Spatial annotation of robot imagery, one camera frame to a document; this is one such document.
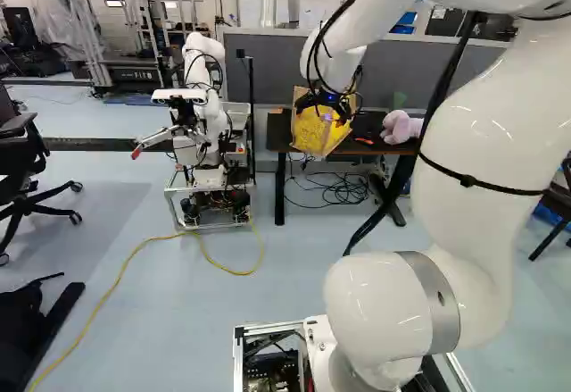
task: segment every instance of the black office chair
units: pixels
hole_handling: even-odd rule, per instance
[[[0,84],[0,221],[10,218],[10,223],[0,241],[0,266],[10,260],[5,252],[16,234],[23,216],[31,213],[61,215],[70,218],[73,225],[82,222],[81,215],[72,210],[54,209],[40,202],[71,188],[78,193],[83,189],[79,182],[70,180],[64,185],[30,196],[37,190],[37,181],[30,177],[46,169],[46,157],[50,152],[37,131],[34,119],[36,113],[20,113],[4,85]]]

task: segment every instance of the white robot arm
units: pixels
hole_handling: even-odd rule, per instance
[[[198,146],[191,154],[180,155],[181,158],[187,159],[184,161],[185,165],[218,165],[219,135],[228,129],[228,117],[213,86],[214,81],[206,67],[206,58],[224,60],[224,46],[215,39],[192,32],[186,38],[182,53],[185,87],[158,89],[153,93],[154,102],[170,104],[174,125],[140,139],[131,156],[135,159],[145,148],[174,139],[175,147]],[[204,146],[203,154],[197,155],[200,146]]]
[[[319,49],[331,88],[351,85],[365,46],[413,1],[355,0]],[[370,390],[357,379],[395,390],[423,355],[497,335],[512,305],[514,240],[571,147],[571,0],[433,1],[524,20],[506,54],[430,121],[412,203],[434,244],[423,253],[347,256],[329,271],[324,295],[336,348],[314,355],[312,364],[326,367],[314,372],[318,392]],[[316,36],[303,50],[304,75]],[[309,77],[317,77],[314,67]],[[317,360],[324,357],[332,363]],[[350,369],[337,370],[340,361]]]

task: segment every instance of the plush toy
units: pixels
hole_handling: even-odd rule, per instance
[[[406,142],[410,138],[418,138],[422,129],[421,118],[410,118],[404,111],[392,111],[383,120],[381,138],[389,145]]]

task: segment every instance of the cubicle wall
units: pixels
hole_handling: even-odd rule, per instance
[[[243,48],[246,55],[254,58],[256,103],[291,104],[293,85],[307,85],[299,71],[304,42],[305,36],[225,33],[228,100],[248,101],[247,70],[244,63],[236,59],[236,49]],[[426,109],[434,85],[454,49],[453,42],[450,39],[446,42],[386,39],[369,46],[360,86],[365,106],[390,108],[394,93],[401,92],[407,97],[403,107]],[[480,41],[479,44],[467,47],[452,89],[460,88],[484,71],[505,49],[505,44],[498,42]]]

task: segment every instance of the yellow package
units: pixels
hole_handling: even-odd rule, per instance
[[[294,87],[294,103],[292,112],[291,146],[307,154],[326,156],[351,133],[351,120],[340,125],[339,114],[331,107],[318,105],[305,108],[299,115],[295,113],[295,101],[305,95],[309,90],[303,87]],[[355,95],[349,96],[349,106],[355,113]]]

